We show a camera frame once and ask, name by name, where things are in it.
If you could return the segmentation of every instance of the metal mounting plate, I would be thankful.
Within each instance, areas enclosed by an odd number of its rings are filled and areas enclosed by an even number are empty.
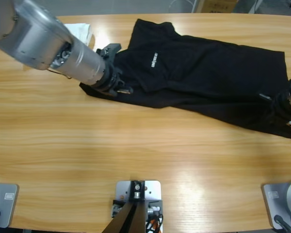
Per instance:
[[[161,183],[159,181],[145,181],[145,200],[162,200]],[[130,181],[119,181],[116,184],[115,200],[128,201]]]
[[[10,225],[18,193],[16,184],[0,183],[0,227]]]
[[[271,225],[278,230],[282,229],[282,227],[275,222],[274,217],[276,215],[281,216],[291,226],[291,216],[287,211],[287,190],[289,185],[289,183],[274,183],[263,186]]]

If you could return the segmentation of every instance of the robotic arm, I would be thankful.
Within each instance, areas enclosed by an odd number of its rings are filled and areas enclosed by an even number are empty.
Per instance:
[[[0,49],[32,68],[55,69],[106,95],[130,94],[113,66],[120,48],[110,44],[95,53],[33,1],[0,0]]]

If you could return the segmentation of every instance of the black garment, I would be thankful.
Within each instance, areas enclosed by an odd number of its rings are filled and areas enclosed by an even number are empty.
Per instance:
[[[291,138],[289,126],[265,124],[274,97],[288,88],[283,52],[181,36],[169,22],[137,20],[127,50],[115,58],[133,94],[105,96],[83,85],[91,96],[153,108],[173,106],[247,129]]]

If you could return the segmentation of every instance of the wooden table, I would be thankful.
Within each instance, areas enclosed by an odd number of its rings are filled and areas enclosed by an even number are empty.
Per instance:
[[[95,47],[126,48],[136,19],[180,34],[286,52],[291,17],[168,14],[61,17]],[[270,228],[261,185],[291,181],[291,140],[172,107],[87,96],[75,80],[23,70],[0,51],[0,183],[20,187],[12,227],[101,232],[119,180],[159,180],[167,233]]]

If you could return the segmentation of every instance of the cable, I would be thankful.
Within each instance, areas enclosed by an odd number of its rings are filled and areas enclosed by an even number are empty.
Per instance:
[[[163,223],[163,215],[154,215],[152,218],[149,217],[145,226],[146,233],[160,233],[161,225]]]
[[[67,76],[67,75],[65,75],[65,74],[62,74],[62,73],[59,73],[59,72],[55,72],[55,71],[50,70],[50,69],[47,69],[47,71],[52,72],[52,73],[55,73],[55,74],[63,75],[63,76],[65,76],[65,77],[68,78],[68,79],[72,79],[71,77],[69,77],[69,76]]]
[[[172,0],[171,3],[169,4],[169,7],[168,7],[168,12],[170,12],[170,7],[172,6],[172,4],[174,4],[176,1],[178,0]],[[190,1],[190,0],[184,0],[184,1],[187,1],[189,4],[192,5],[192,10],[193,10],[193,7],[194,7],[194,4]]]
[[[254,3],[254,14],[256,13],[256,10],[257,10],[257,2],[258,0],[256,0],[256,2]]]

